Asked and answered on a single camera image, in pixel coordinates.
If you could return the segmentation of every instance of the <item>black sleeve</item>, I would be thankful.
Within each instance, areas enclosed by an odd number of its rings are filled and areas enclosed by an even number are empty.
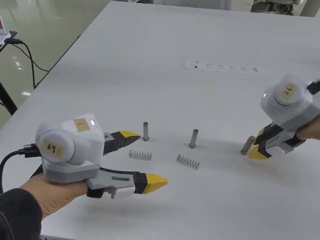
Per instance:
[[[1,240],[39,239],[41,220],[41,208],[28,191],[16,188],[0,194]]]

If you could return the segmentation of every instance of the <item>coil spring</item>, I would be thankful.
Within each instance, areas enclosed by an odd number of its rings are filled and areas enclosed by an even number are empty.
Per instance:
[[[129,157],[132,159],[151,160],[152,153],[147,151],[129,150]]]
[[[176,161],[179,162],[180,164],[186,165],[192,169],[196,169],[198,170],[200,163],[197,161],[194,161],[192,159],[190,159],[189,157],[186,156],[182,156],[181,154],[178,155],[178,157],[176,158]]]
[[[245,142],[243,148],[241,149],[241,154],[242,155],[247,155],[248,152],[250,151],[252,145],[255,143],[256,138],[254,136],[250,136],[247,141]]]

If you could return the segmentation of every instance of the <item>orange label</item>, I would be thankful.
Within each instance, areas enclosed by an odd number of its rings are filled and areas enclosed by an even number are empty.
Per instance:
[[[283,88],[280,92],[280,97],[286,101],[290,101],[292,96],[298,90],[298,86],[292,82],[288,82],[288,84]]]
[[[61,159],[65,153],[65,148],[63,146],[47,138],[43,139],[40,150],[57,159]]]
[[[73,121],[79,133],[90,130],[90,127],[85,118],[75,118],[73,119]]]

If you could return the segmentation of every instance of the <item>human hand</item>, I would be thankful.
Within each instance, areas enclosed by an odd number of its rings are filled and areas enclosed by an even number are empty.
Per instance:
[[[85,195],[88,187],[85,182],[59,184],[47,182],[43,174],[30,178],[20,189],[31,193],[42,210],[42,219],[57,212],[76,197]]]
[[[301,127],[296,136],[300,140],[317,139],[320,140],[320,115],[308,124]]]

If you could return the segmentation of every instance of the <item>tiled floor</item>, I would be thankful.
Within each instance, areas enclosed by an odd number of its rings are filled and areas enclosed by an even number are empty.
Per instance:
[[[0,14],[8,30],[30,47],[34,61],[50,69],[110,0],[0,0]],[[36,81],[45,72],[35,70]],[[30,60],[8,45],[0,53],[0,81],[20,106],[32,93]],[[10,115],[0,106],[0,129]]]

